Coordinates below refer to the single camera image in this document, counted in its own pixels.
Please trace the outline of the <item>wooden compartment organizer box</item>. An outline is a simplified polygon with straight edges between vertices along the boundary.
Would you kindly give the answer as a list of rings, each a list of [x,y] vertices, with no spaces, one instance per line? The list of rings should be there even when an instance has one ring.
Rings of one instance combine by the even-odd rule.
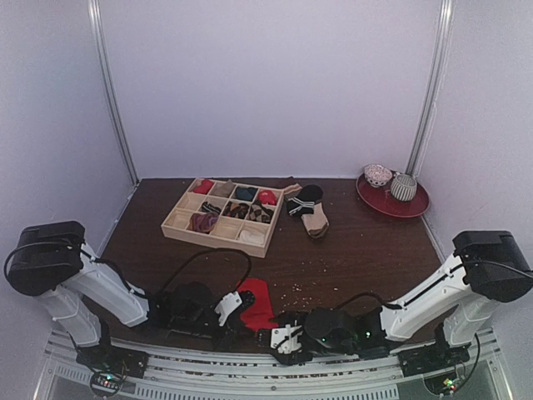
[[[216,180],[213,178],[196,178],[188,186],[186,192],[182,194],[172,210],[166,216],[161,224],[161,230],[166,238],[171,238],[187,243],[193,243],[209,248],[231,248],[241,250],[250,256],[256,258],[264,258],[267,255],[267,250],[270,246],[271,238],[275,232],[276,223],[281,214],[283,205],[283,196],[281,190],[273,187],[263,187],[253,184],[245,184],[241,182],[234,182],[236,186],[230,197],[216,197],[212,196],[210,192],[207,195],[196,194],[192,189],[198,185],[201,180],[210,179],[216,183],[223,183],[223,180]],[[234,192],[237,187],[254,187],[257,189],[256,196],[252,202],[244,202],[234,198]],[[188,229],[189,221],[193,213],[206,213],[201,211],[203,202],[208,201],[223,211],[228,202],[248,203],[250,206],[253,203],[259,203],[257,200],[258,193],[261,190],[272,190],[277,196],[277,205],[266,205],[266,208],[274,209],[274,216],[270,224],[253,222],[248,219],[248,214],[245,219],[238,219],[233,217],[223,217],[222,212],[213,230],[209,234],[193,232]],[[241,242],[238,240],[241,230],[253,230],[265,234],[265,242],[262,246],[252,245],[250,243]]]

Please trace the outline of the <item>brown beige argyle sock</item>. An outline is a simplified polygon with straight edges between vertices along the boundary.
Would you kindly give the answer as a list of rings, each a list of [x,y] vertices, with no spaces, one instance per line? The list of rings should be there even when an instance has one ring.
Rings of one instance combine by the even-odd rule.
[[[274,209],[265,207],[260,202],[255,202],[250,206],[248,219],[257,223],[270,224],[274,216]]]

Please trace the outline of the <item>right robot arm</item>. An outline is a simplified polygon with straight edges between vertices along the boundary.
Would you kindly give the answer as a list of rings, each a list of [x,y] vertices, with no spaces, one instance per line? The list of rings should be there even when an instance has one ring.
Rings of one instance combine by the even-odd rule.
[[[508,231],[463,231],[454,252],[425,281],[392,302],[358,316],[343,305],[310,312],[284,312],[278,327],[258,336],[283,365],[305,363],[318,354],[388,356],[434,318],[453,313],[436,329],[427,361],[443,368],[465,360],[478,329],[502,304],[532,289],[532,271]]]

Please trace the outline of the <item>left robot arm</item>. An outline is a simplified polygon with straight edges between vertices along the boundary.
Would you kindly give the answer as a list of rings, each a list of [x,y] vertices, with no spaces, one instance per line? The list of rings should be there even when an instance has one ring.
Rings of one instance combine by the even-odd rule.
[[[255,302],[252,292],[234,290],[215,297],[205,284],[190,282],[151,294],[126,280],[116,263],[98,257],[77,221],[24,228],[3,272],[16,292],[39,299],[102,370],[115,368],[120,353],[106,341],[105,322],[86,308],[84,298],[145,334],[207,338],[221,349],[252,335],[242,319]]]

